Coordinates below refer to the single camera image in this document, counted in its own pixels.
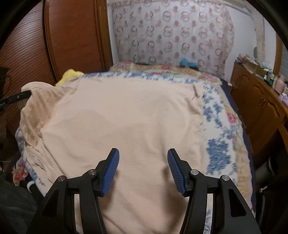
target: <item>patterned curtain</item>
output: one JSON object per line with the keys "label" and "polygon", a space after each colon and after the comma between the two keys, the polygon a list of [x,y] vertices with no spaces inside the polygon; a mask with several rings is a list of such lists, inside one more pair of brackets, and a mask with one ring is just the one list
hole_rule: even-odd
{"label": "patterned curtain", "polygon": [[185,58],[201,71],[224,77],[234,42],[225,5],[207,0],[132,0],[108,7],[120,61],[176,66]]}

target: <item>ribbed blue pad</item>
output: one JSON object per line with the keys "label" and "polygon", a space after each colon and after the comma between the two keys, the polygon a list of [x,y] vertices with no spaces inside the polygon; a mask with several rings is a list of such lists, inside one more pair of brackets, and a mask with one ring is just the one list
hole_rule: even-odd
{"label": "ribbed blue pad", "polygon": [[118,167],[118,163],[119,163],[119,150],[116,150],[114,152],[114,155],[112,156],[112,159],[103,177],[103,186],[101,189],[101,194],[103,196],[105,196],[106,193],[110,191],[116,173],[116,169]]}
{"label": "ribbed blue pad", "polygon": [[177,191],[181,193],[181,195],[183,196],[184,193],[186,192],[185,184],[184,184],[184,176],[182,175],[171,150],[168,150],[167,160],[168,160],[168,164],[169,164],[174,182],[176,184]]}

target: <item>wooden cabinet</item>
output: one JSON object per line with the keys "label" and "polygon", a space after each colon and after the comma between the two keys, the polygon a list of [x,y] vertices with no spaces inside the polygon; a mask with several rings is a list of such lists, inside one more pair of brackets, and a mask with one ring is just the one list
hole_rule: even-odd
{"label": "wooden cabinet", "polygon": [[257,155],[281,127],[288,108],[279,95],[245,68],[234,64],[232,97],[242,116],[252,154]]}

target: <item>yellow cloth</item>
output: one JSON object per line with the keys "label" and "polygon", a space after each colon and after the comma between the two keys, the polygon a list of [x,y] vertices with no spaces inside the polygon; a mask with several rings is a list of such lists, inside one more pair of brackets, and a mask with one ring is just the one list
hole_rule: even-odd
{"label": "yellow cloth", "polygon": [[81,71],[74,71],[73,69],[69,69],[66,72],[64,72],[61,80],[59,80],[55,86],[58,86],[60,84],[63,84],[65,81],[67,81],[69,78],[74,77],[74,76],[81,76],[84,75],[83,72]]}

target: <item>headboard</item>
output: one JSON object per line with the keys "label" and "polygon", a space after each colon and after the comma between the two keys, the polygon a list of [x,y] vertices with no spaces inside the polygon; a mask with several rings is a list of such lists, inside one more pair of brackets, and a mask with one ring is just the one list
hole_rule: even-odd
{"label": "headboard", "polygon": [[[91,73],[112,66],[106,1],[15,0],[5,6],[0,66],[10,69],[6,96],[32,81],[54,85],[70,68]],[[7,128],[14,133],[20,119],[17,105],[6,114]]]}

